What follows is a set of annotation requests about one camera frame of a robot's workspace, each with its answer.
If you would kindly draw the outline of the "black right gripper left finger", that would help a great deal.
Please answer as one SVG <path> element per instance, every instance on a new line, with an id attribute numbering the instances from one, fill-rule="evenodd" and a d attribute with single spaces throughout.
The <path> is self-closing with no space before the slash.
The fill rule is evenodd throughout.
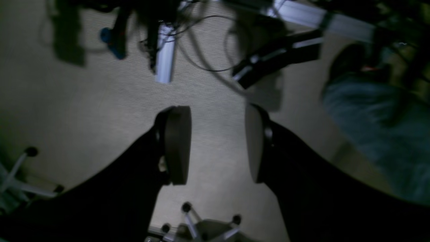
<path id="1" fill-rule="evenodd" d="M 170 106 L 162 110 L 156 116 L 154 127 L 169 181 L 173 185 L 187 184 L 192 135 L 191 108 Z"/>

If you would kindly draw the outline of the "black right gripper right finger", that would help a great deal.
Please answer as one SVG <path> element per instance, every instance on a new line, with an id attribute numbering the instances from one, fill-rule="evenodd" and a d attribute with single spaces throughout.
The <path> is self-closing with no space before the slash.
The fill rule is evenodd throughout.
<path id="1" fill-rule="evenodd" d="M 263 182 L 264 161 L 272 147 L 273 130 L 269 114 L 262 107 L 247 103 L 245 108 L 245 133 L 252 180 L 256 184 Z"/>

